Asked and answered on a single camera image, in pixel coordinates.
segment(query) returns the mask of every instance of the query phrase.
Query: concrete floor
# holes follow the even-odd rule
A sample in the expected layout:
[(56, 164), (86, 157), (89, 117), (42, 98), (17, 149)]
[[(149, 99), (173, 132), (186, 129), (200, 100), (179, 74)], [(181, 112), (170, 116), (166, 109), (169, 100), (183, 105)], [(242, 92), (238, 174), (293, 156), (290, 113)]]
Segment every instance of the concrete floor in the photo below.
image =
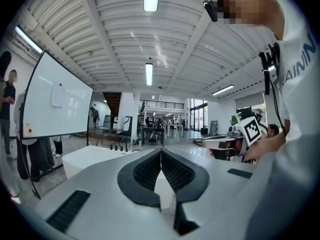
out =
[[(205, 156), (210, 158), (209, 150), (206, 148), (199, 147), (195, 144), (193, 144), (194, 138), (205, 138), (206, 135), (200, 135), (200, 132), (197, 131), (183, 131), (183, 137), (181, 137), (181, 131), (179, 130), (170, 130), (170, 136), (166, 136), (166, 139), (164, 140), (164, 147), (165, 148), (174, 148), (179, 149), (181, 151), (184, 151), (189, 154), (193, 154), (196, 156)], [(90, 145), (96, 145), (97, 140), (95, 138), (89, 138), (89, 144)], [(140, 145), (132, 145), (128, 144), (128, 150), (148, 150), (148, 149), (154, 149), (154, 148), (161, 148), (161, 142), (157, 141), (156, 145), (149, 145), (146, 141), (144, 146)], [(109, 148), (110, 145), (119, 145), (118, 143), (104, 140), (103, 145), (101, 145), (101, 142), (99, 142), (99, 147)], [(75, 136), (70, 136), (70, 138), (62, 138), (62, 148), (63, 148), (63, 154), (66, 155), (70, 152), (76, 151), (78, 149), (81, 149), (87, 145), (86, 138), (80, 138)], [(54, 145), (52, 142), (51, 145), (52, 150), (54, 151)], [(11, 151), (12, 153), (17, 152), (16, 148)], [(29, 208), (33, 209), (37, 203), (39, 202), (39, 199), (37, 199), (32, 192), (32, 184), (31, 182), (27, 180), (22, 180), (19, 177), (18, 170), (17, 170), (17, 160), (8, 160), (9, 165), (13, 171), (14, 177), (18, 183), (18, 186), (20, 188), (20, 194), (18, 195), (18, 198), (20, 199), (21, 203), (24, 205), (27, 205)], [(60, 165), (62, 163), (62, 159), (54, 157), (55, 165)], [(35, 182), (34, 185), (39, 192), (40, 196), (43, 197), (48, 192), (50, 192), (52, 189), (54, 189), (56, 186), (61, 184), (67, 179), (65, 170), (63, 167), (59, 168), (58, 170), (42, 177), (39, 182)], [(173, 226), (174, 221), (174, 214), (175, 214), (176, 206), (173, 203), (171, 208), (163, 210), (162, 214), (165, 218), (165, 220)]]

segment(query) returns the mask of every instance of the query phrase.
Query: whiteboard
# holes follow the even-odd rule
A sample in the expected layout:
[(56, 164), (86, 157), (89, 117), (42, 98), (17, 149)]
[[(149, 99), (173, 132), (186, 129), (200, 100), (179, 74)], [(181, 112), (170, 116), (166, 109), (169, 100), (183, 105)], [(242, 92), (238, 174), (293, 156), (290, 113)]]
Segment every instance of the whiteboard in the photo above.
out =
[(86, 132), (92, 94), (45, 51), (26, 89), (23, 139)]

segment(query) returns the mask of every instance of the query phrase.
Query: railing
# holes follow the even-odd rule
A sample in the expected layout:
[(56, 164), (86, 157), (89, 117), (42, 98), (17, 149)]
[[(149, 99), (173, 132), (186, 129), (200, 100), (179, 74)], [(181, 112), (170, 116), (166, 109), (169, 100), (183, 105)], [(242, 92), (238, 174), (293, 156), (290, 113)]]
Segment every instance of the railing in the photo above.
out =
[(174, 103), (174, 102), (165, 102), (165, 101), (156, 101), (156, 100), (142, 100), (139, 101), (139, 107), (142, 106), (142, 102), (146, 107), (156, 107), (156, 108), (165, 108), (165, 109), (179, 109), (183, 110), (185, 104), (183, 103)]

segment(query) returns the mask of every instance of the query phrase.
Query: staircase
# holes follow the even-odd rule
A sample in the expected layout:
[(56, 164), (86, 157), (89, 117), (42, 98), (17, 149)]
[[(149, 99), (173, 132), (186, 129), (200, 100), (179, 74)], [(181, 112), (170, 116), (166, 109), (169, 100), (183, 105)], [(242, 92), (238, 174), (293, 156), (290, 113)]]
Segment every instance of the staircase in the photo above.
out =
[(111, 110), (111, 115), (118, 117), (121, 92), (104, 92), (103, 95)]

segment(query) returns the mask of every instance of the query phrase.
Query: cable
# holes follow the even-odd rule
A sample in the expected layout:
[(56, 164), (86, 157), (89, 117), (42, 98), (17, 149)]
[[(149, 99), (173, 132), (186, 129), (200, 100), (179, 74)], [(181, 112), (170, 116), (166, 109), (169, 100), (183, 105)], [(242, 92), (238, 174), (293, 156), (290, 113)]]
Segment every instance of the cable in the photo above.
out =
[(275, 114), (278, 117), (278, 120), (280, 122), (281, 128), (282, 128), (283, 133), (284, 133), (284, 137), (286, 137), (287, 136), (287, 131), (286, 131), (284, 125), (281, 122), (281, 118), (280, 118), (280, 115), (279, 115), (279, 109), (278, 109), (278, 103), (277, 103), (277, 96), (276, 96), (274, 84), (272, 83), (271, 79), (270, 79), (270, 83), (271, 83), (272, 92), (273, 92), (273, 102), (274, 102)]

